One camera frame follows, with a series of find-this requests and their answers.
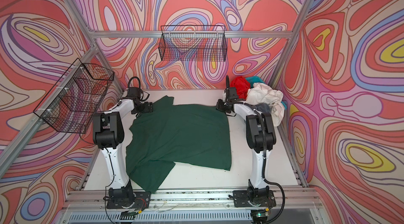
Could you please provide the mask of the green t shirt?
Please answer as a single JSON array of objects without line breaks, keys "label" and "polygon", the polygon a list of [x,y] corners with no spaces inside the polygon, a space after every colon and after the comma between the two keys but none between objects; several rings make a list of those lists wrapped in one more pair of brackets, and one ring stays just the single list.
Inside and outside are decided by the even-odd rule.
[{"label": "green t shirt", "polygon": [[145,191],[156,192],[176,163],[229,171],[228,117],[215,107],[175,105],[164,96],[154,111],[134,119],[126,147],[126,173]]}]

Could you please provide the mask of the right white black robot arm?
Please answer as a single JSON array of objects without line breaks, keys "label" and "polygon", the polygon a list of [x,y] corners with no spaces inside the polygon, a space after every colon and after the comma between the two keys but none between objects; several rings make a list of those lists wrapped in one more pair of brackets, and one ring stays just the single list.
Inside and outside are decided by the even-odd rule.
[{"label": "right white black robot arm", "polygon": [[256,105],[239,98],[235,87],[226,87],[224,98],[216,104],[218,111],[235,114],[244,119],[246,141],[252,151],[252,173],[248,181],[247,202],[261,206],[271,199],[269,181],[266,180],[267,157],[276,143],[275,128],[269,112],[259,111]]}]

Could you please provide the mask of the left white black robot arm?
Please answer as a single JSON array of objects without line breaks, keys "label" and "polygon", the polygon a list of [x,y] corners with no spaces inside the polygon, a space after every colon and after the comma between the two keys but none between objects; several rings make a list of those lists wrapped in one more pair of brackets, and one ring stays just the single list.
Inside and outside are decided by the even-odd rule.
[{"label": "left white black robot arm", "polygon": [[109,174],[106,200],[122,208],[128,208],[136,198],[124,165],[122,143],[125,131],[122,119],[129,113],[152,112],[153,104],[147,101],[148,98],[149,94],[140,87],[128,87],[126,97],[115,106],[93,114],[93,142],[104,155]]}]

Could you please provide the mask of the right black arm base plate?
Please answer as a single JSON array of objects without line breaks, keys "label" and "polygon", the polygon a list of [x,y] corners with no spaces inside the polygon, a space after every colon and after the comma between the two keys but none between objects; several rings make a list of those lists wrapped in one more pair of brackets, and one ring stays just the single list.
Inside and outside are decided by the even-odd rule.
[{"label": "right black arm base plate", "polygon": [[268,188],[234,190],[228,197],[236,208],[264,207],[270,209],[277,206],[274,193]]}]

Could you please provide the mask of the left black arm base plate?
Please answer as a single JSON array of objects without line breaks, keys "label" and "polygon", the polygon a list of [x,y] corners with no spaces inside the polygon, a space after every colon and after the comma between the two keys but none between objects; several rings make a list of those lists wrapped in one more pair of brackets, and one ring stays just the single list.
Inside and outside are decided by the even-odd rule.
[{"label": "left black arm base plate", "polygon": [[106,208],[144,210],[149,207],[151,195],[150,192],[135,191],[133,196],[109,196]]}]

